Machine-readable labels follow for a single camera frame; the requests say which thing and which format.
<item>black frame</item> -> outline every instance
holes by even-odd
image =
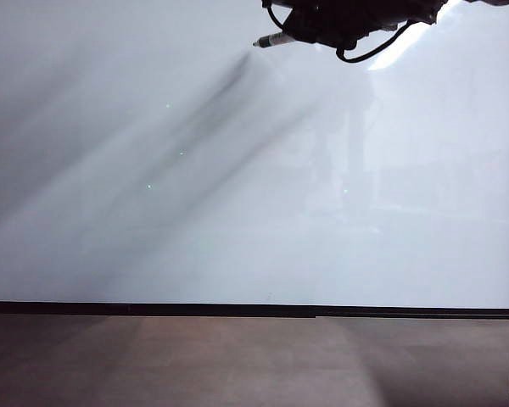
[[[0,301],[0,314],[509,320],[509,309],[341,307],[269,304],[107,304]]]

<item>marker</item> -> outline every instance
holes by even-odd
[[[271,34],[270,36],[263,36],[259,38],[257,42],[253,42],[254,47],[260,48],[268,48],[281,44],[288,44],[289,42],[294,42],[294,40],[290,35],[285,34],[284,32],[278,32],[277,34]]]

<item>whiteboard surface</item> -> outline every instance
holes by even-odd
[[[350,66],[257,0],[0,0],[0,300],[508,309],[509,6],[455,3]]]

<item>wooden floor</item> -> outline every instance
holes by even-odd
[[[0,407],[509,407],[509,321],[0,315]]]

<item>black mechanical part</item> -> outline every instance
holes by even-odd
[[[509,0],[483,1],[492,5],[507,5]],[[296,41],[320,43],[337,49],[344,62],[361,62],[390,46],[410,26],[416,23],[434,24],[447,0],[262,0],[271,19]],[[281,23],[273,13],[275,4],[291,8]],[[398,24],[406,22],[398,29]],[[354,59],[347,59],[345,51],[356,48],[361,38],[374,31],[396,31],[394,36],[373,51]]]

